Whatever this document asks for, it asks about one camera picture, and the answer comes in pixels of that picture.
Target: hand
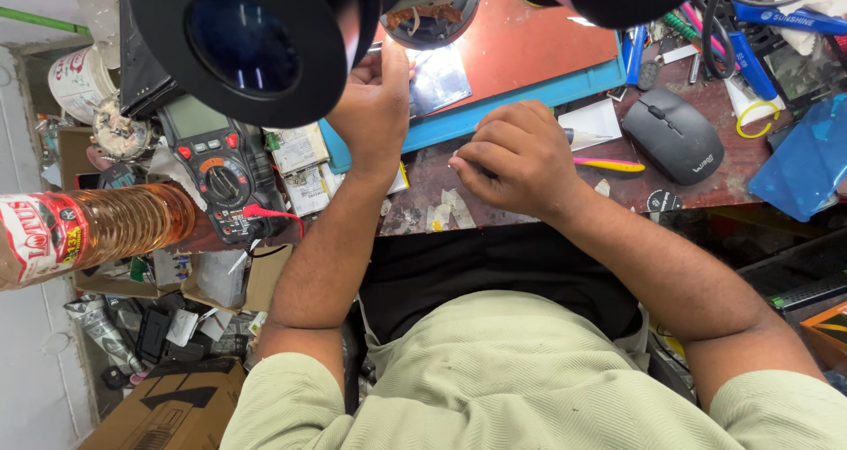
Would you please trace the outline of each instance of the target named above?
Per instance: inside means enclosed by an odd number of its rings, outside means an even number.
[[[400,166],[400,150],[409,132],[409,81],[414,61],[386,38],[381,56],[355,66],[335,109],[326,120],[350,149],[351,172],[370,180],[391,179]]]
[[[448,163],[491,206],[545,221],[577,213],[596,194],[577,175],[567,137],[541,101],[494,109]],[[480,173],[473,161],[498,175]]]

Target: white wall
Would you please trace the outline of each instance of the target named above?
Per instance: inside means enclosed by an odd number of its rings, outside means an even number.
[[[0,0],[0,7],[81,25],[86,24],[86,19],[79,10],[76,0]],[[75,36],[75,33],[68,31],[0,18],[0,45],[60,41]]]
[[[0,68],[0,193],[38,192],[26,103],[3,47]],[[62,279],[0,292],[1,448],[64,450],[92,431],[81,337],[62,308],[72,295]]]

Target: plastic bottle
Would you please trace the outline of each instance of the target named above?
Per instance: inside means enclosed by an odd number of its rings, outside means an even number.
[[[191,199],[171,185],[0,195],[0,291],[163,248],[193,228]]]

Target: orange liquid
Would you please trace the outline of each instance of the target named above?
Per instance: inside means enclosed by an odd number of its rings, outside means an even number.
[[[194,228],[191,198],[171,185],[134,185],[101,191],[66,191],[57,195],[73,198],[88,223],[86,249],[76,258],[72,270],[173,245],[184,240]],[[60,270],[24,283],[16,283],[12,274],[0,271],[0,290],[34,285],[69,271]]]

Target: digital multimeter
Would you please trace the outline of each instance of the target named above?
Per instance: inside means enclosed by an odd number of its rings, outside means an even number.
[[[286,217],[245,217],[245,206],[285,211],[274,170],[262,144],[262,130],[227,118],[193,96],[159,110],[174,157],[208,204],[217,235],[229,244],[278,235]]]

